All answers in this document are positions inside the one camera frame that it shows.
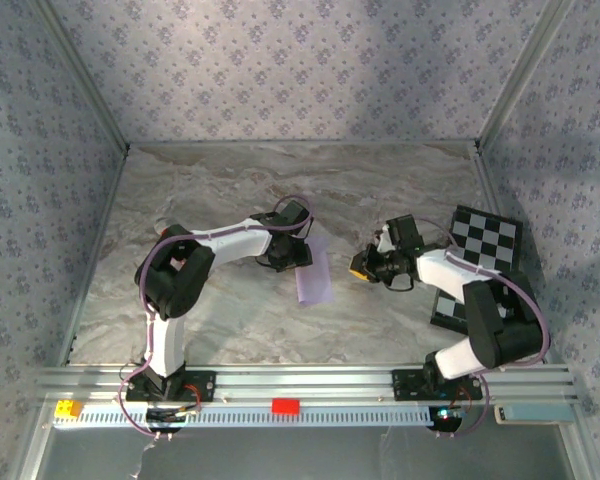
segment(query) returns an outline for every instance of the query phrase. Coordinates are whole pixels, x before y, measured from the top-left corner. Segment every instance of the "floral wallpaper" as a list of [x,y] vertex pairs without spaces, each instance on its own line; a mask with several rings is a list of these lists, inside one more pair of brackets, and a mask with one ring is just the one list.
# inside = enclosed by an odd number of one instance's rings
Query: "floral wallpaper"
[[120,156],[26,2],[0,1],[0,478],[53,365]]
[[475,138],[545,0],[54,0],[129,142]]
[[600,454],[600,0],[575,3],[485,157]]

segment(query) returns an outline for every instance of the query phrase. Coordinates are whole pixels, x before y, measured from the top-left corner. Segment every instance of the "marble surface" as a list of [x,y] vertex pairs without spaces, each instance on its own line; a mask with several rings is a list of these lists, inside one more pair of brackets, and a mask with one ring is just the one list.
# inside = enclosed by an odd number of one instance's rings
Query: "marble surface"
[[[144,314],[133,275],[154,223],[209,229],[269,211],[289,193],[315,205],[329,240],[335,301],[298,304],[295,275],[244,259],[218,268],[187,314],[189,364],[420,362],[459,335],[429,325],[435,289],[392,293],[348,272],[385,220],[413,213],[448,224],[457,204],[483,208],[464,145],[228,144],[132,148],[91,283],[72,364],[138,360]],[[420,225],[425,240],[439,237]]]

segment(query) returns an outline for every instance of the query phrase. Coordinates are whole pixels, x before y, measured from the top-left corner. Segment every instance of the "cable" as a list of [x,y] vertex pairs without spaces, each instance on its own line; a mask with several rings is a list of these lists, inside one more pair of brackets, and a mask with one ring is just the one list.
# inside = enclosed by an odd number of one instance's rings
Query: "cable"
[[489,393],[489,384],[481,374],[474,376],[480,380],[482,386],[484,387],[484,407],[482,409],[482,412],[480,413],[480,416],[473,423],[473,425],[471,425],[466,430],[462,430],[458,433],[436,432],[436,437],[455,438],[469,435],[470,433],[474,432],[480,425],[482,425],[482,422],[484,422],[485,418],[487,418],[487,415],[489,414],[489,406],[491,405],[491,394]]
[[538,324],[540,325],[540,330],[542,331],[542,347],[540,348],[540,352],[538,352],[538,355],[536,355],[532,359],[523,362],[513,362],[512,365],[516,365],[519,367],[529,367],[531,365],[535,365],[538,362],[542,362],[544,356],[549,350],[550,334],[549,325],[547,324],[547,320],[542,314],[542,311],[540,310],[538,304],[534,302],[533,299],[524,290],[522,290],[518,285],[513,283],[508,278],[505,278],[502,275],[492,272],[491,270],[485,270],[480,265],[465,263],[449,251],[446,251],[444,256],[448,262],[450,262],[452,265],[455,265],[456,267],[460,267],[463,270],[475,273],[476,275],[483,275],[485,277],[491,278],[506,285],[507,288],[513,290],[520,298],[522,298],[522,300],[524,300],[524,302],[527,305],[529,305],[529,308],[533,311],[533,314],[536,316]]
[[195,393],[196,395],[196,404],[195,407],[197,408],[198,412],[200,412],[202,410],[202,399],[200,397],[200,391],[198,390],[198,388],[195,385],[185,385],[184,388],[186,388],[187,390],[191,390],[193,393]]
[[153,262],[153,259],[156,257],[156,255],[162,248],[166,247],[167,245],[171,245],[172,243],[176,243],[176,242],[182,242],[182,241],[186,241],[186,240],[213,239],[213,238],[223,237],[226,235],[231,235],[232,233],[242,232],[245,230],[265,230],[265,231],[270,231],[270,232],[288,232],[288,231],[302,228],[313,219],[313,206],[311,204],[311,201],[304,195],[296,195],[296,194],[285,195],[284,197],[282,197],[281,199],[278,200],[278,202],[273,207],[273,211],[274,212],[277,211],[278,207],[282,204],[282,202],[284,202],[285,200],[291,199],[291,198],[296,198],[296,199],[304,202],[306,204],[307,210],[309,211],[309,215],[307,215],[307,218],[305,218],[304,220],[302,220],[299,223],[296,223],[295,225],[288,225],[288,226],[282,226],[282,227],[265,226],[265,225],[247,225],[247,226],[228,228],[226,230],[221,230],[219,232],[213,232],[213,233],[204,234],[204,235],[203,234],[195,234],[195,233],[191,233],[191,234],[187,234],[187,235],[175,235],[173,237],[164,239],[162,242],[155,245],[149,252],[149,255],[147,256],[147,258],[144,261],[144,265],[140,272],[140,278],[138,281],[138,286],[139,286],[139,290],[140,290],[140,301],[142,302],[142,307],[144,308],[145,312],[147,312],[147,351],[148,351],[148,355],[145,358],[144,364],[141,365],[140,367],[136,368],[135,370],[133,370],[122,382],[120,382],[120,386],[118,387],[118,403],[120,404],[120,409],[122,410],[122,413],[125,416],[125,418],[129,421],[129,423],[131,423],[133,428],[135,428],[138,432],[142,433],[143,435],[147,435],[147,436],[151,436],[151,437],[156,436],[156,434],[154,434],[153,432],[150,432],[149,430],[146,430],[145,428],[140,426],[138,423],[136,423],[133,420],[133,418],[131,418],[131,415],[129,415],[129,412],[127,411],[126,407],[124,406],[124,402],[122,401],[122,390],[124,389],[124,386],[127,385],[131,381],[131,379],[133,377],[135,377],[136,375],[139,375],[140,373],[144,372],[147,368],[149,368],[151,359],[153,358],[153,323],[155,322],[156,313],[149,306],[149,303],[147,302],[147,297],[145,294],[146,283],[147,283],[147,273],[149,271],[149,266],[151,265],[151,262]]
[[126,407],[124,406],[124,402],[122,401],[122,389],[131,381],[133,377],[141,374],[147,368],[149,368],[149,364],[151,363],[151,359],[153,358],[153,322],[155,321],[155,312],[147,309],[147,344],[149,345],[149,354],[147,355],[144,364],[136,368],[129,375],[127,375],[127,377],[125,377],[125,379],[122,382],[120,382],[120,386],[118,387],[118,404],[120,405],[120,410],[122,410],[122,414],[129,421],[133,428],[135,428],[138,432],[148,437],[157,437],[157,434],[141,427],[138,423],[136,423],[136,421],[133,418],[131,418],[131,415],[129,415],[129,412],[127,411]]
[[[440,229],[447,235],[447,237],[449,238],[449,240],[451,240],[451,243],[453,244],[454,247],[458,247],[458,243],[455,241],[455,238],[453,238],[453,235],[442,225],[440,225],[437,222],[435,222],[431,219],[428,219],[428,218],[424,218],[424,217],[414,217],[414,218],[416,220],[421,220],[423,222],[427,222],[427,223],[430,223],[430,224],[436,226],[438,229]],[[485,270],[479,265],[474,266],[472,264],[464,263],[461,259],[456,257],[452,252],[450,252],[449,249],[447,249],[447,251],[445,251],[445,259],[448,262],[450,262],[451,264],[455,265],[456,267],[460,267],[468,272],[475,273],[477,275],[484,275],[485,277],[488,277],[488,278],[496,280],[500,283],[503,283],[504,285],[507,286],[507,288],[510,288],[520,298],[522,298],[522,300],[524,300],[524,302],[527,305],[529,305],[529,308],[531,308],[531,310],[533,311],[533,314],[536,316],[536,319],[538,320],[538,324],[540,325],[540,330],[542,331],[542,347],[540,348],[540,352],[538,352],[538,355],[536,355],[534,358],[527,360],[527,361],[523,361],[523,362],[513,362],[512,365],[516,365],[519,367],[528,367],[531,365],[535,365],[538,362],[543,362],[544,356],[546,355],[547,351],[549,350],[550,333],[549,333],[549,325],[547,324],[547,320],[544,317],[542,311],[540,310],[540,307],[538,306],[538,304],[536,302],[534,302],[533,299],[524,290],[522,290],[518,285],[513,283],[508,278],[505,278],[502,275],[499,275],[490,270]],[[484,410],[482,411],[482,414],[480,415],[478,420],[476,420],[476,422],[471,427],[469,427],[467,430],[463,430],[459,434],[450,434],[450,435],[446,435],[446,436],[454,437],[454,436],[459,436],[459,435],[467,435],[467,434],[473,432],[476,428],[478,428],[482,424],[484,419],[486,418],[490,398],[489,398],[489,385],[487,384],[487,381],[485,380],[484,376],[482,375],[485,372],[486,372],[486,370],[483,370],[482,372],[478,372],[478,373],[474,374],[474,376],[479,378],[480,381],[482,382],[482,384],[484,385],[485,404],[484,404]]]
[[301,238],[302,240],[304,240],[305,238],[307,238],[309,236],[309,233],[311,233],[311,227],[313,227],[313,217],[311,217],[311,220],[309,221],[309,227],[307,228],[307,231],[305,232],[303,237],[296,237],[296,238]]
[[473,399],[471,398],[471,394],[469,393],[469,391],[462,385],[458,385],[458,388],[456,389],[456,396],[453,398],[447,409],[451,410],[456,404],[456,402],[460,399],[460,392],[464,393],[465,396],[469,399],[469,407],[465,411],[465,413],[469,413],[471,411],[471,406],[473,405]]
[[390,287],[389,285],[387,285],[384,282],[382,284],[390,292],[404,293],[404,292],[410,292],[411,290],[413,290],[415,288],[415,285],[413,283],[413,277],[409,277],[409,283],[410,283],[409,288],[393,288],[393,287]]
[[451,234],[451,232],[449,230],[447,230],[446,228],[444,228],[442,225],[440,225],[435,220],[432,220],[428,217],[420,217],[420,216],[415,216],[415,215],[413,216],[413,219],[433,225],[434,227],[436,227],[438,230],[440,230],[442,233],[444,233],[447,236],[447,238],[451,242],[451,245],[453,245],[454,247],[458,246],[458,242],[456,242],[456,239],[453,238],[453,235]]
[[273,265],[269,265],[269,264],[267,264],[267,263],[263,263],[263,262],[261,262],[260,260],[258,260],[258,257],[253,257],[253,258],[254,258],[254,260],[256,261],[256,263],[257,263],[258,265],[260,265],[261,267],[267,267],[267,268],[270,268],[270,269],[272,269],[272,270],[275,270],[275,269],[276,269],[276,267],[274,267]]
[[129,365],[133,365],[134,367],[139,367],[141,364],[138,362],[134,362],[133,360],[129,360],[127,363],[122,365],[120,367],[120,370],[118,370],[118,378],[120,379],[120,381],[124,380],[124,377],[122,376],[122,370],[127,368]]

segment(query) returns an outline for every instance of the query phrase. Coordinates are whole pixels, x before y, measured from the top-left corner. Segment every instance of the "mounting plate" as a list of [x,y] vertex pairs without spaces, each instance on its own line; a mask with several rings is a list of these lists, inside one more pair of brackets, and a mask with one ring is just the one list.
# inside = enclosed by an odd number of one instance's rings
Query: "mounting plate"
[[452,401],[458,396],[458,389],[460,387],[469,392],[472,400],[482,399],[480,381],[469,377],[450,380],[439,387],[436,392],[428,391],[425,388],[425,378],[422,369],[392,370],[391,379],[393,384],[393,398],[396,402],[447,399]]
[[196,395],[193,391],[182,388],[184,385],[193,385],[198,389],[200,401],[202,403],[212,402],[213,393],[216,387],[216,372],[185,370],[178,371],[178,386],[169,389],[165,397],[164,391],[161,391],[150,377],[140,374],[136,375],[129,382],[127,402],[183,402],[192,403],[196,401]]

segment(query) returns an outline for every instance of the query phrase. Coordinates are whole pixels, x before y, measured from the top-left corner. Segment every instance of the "red block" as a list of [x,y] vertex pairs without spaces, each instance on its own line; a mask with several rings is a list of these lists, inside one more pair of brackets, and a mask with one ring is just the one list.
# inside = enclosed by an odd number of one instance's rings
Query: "red block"
[[300,415],[300,400],[294,398],[274,398],[271,401],[274,415]]

